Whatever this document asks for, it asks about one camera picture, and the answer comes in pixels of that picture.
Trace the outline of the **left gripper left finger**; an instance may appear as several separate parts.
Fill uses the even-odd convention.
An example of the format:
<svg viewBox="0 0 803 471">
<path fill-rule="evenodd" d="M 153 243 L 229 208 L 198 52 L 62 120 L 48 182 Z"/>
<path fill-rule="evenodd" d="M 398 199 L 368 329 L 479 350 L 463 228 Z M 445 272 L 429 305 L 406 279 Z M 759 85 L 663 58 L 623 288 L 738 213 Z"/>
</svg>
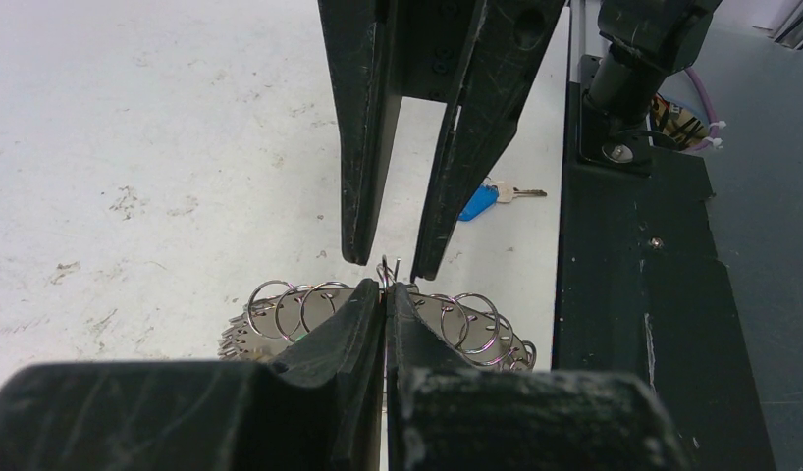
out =
<svg viewBox="0 0 803 471">
<path fill-rule="evenodd" d="M 384 333 L 354 303 L 273 360 L 34 365 L 0 470 L 376 470 Z"/>
</svg>

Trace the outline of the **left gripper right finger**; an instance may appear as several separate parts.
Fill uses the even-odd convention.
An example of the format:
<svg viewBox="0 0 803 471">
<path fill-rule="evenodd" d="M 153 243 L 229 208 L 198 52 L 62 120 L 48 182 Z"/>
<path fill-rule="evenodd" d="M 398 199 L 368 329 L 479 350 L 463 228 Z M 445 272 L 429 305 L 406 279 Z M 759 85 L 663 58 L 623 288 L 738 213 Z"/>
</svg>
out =
<svg viewBox="0 0 803 471">
<path fill-rule="evenodd" d="M 402 284 L 386 297 L 392 470 L 686 470 L 668 412 L 638 378 L 493 372 L 428 328 Z"/>
</svg>

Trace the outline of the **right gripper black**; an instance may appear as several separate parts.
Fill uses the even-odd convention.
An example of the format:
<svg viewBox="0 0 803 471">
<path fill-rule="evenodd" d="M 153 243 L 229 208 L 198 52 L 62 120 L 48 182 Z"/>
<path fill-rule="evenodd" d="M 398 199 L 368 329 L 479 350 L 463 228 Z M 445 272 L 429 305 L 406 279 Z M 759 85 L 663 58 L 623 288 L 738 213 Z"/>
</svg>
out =
<svg viewBox="0 0 803 471">
<path fill-rule="evenodd" d="M 438 275 L 459 213 L 514 138 L 562 1 L 318 3 L 340 135 L 344 259 L 377 231 L 402 99 L 446 103 L 411 275 Z"/>
</svg>

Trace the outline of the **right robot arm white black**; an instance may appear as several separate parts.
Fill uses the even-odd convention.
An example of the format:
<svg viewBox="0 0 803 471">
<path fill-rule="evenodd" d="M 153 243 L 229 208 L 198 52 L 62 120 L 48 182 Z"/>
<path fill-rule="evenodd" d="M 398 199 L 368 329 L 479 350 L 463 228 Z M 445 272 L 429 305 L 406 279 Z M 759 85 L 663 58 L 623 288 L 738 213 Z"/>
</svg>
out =
<svg viewBox="0 0 803 471">
<path fill-rule="evenodd" d="M 365 265 L 406 97 L 446 112 L 412 273 L 434 280 L 459 214 L 514 138 L 561 1 L 322 1 L 318 5 L 341 146 L 344 259 Z M 610 44 L 586 91 L 598 144 L 622 144 L 665 79 L 691 66 L 714 1 L 605 1 Z"/>
</svg>

